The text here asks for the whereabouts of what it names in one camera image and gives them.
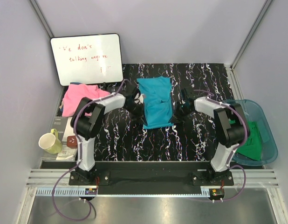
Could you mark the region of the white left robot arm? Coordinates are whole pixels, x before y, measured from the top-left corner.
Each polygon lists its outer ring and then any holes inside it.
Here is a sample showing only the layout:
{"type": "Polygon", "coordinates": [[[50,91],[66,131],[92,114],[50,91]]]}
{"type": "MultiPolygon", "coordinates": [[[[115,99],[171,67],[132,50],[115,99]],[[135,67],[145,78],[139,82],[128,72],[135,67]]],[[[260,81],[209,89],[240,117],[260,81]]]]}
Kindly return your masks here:
{"type": "Polygon", "coordinates": [[[123,108],[132,120],[147,125],[144,114],[144,97],[134,84],[127,83],[110,95],[90,99],[83,97],[71,119],[71,126],[77,139],[78,161],[75,171],[86,185],[95,181],[94,141],[99,134],[105,114],[123,108]]]}

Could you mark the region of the teal t shirt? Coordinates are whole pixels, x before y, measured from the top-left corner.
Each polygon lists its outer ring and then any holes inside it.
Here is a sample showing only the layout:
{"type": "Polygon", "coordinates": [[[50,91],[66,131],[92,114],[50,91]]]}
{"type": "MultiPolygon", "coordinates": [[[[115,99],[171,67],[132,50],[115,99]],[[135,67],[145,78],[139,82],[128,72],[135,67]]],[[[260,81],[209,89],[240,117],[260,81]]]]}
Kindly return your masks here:
{"type": "Polygon", "coordinates": [[[138,78],[139,90],[144,95],[146,130],[170,127],[173,116],[171,80],[169,77],[138,78]]]}

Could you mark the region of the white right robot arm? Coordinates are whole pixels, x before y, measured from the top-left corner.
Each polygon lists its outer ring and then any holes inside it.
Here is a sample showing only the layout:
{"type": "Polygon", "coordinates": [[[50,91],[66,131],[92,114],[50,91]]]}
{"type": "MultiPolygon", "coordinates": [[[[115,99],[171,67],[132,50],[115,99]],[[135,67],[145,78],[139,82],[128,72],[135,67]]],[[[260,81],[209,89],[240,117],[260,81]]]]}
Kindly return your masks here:
{"type": "Polygon", "coordinates": [[[204,176],[212,185],[221,182],[230,170],[230,162],[237,149],[245,144],[250,135],[247,120],[240,104],[227,104],[211,99],[214,95],[204,90],[184,88],[182,99],[177,102],[171,123],[177,124],[193,112],[213,118],[218,146],[204,176]]]}

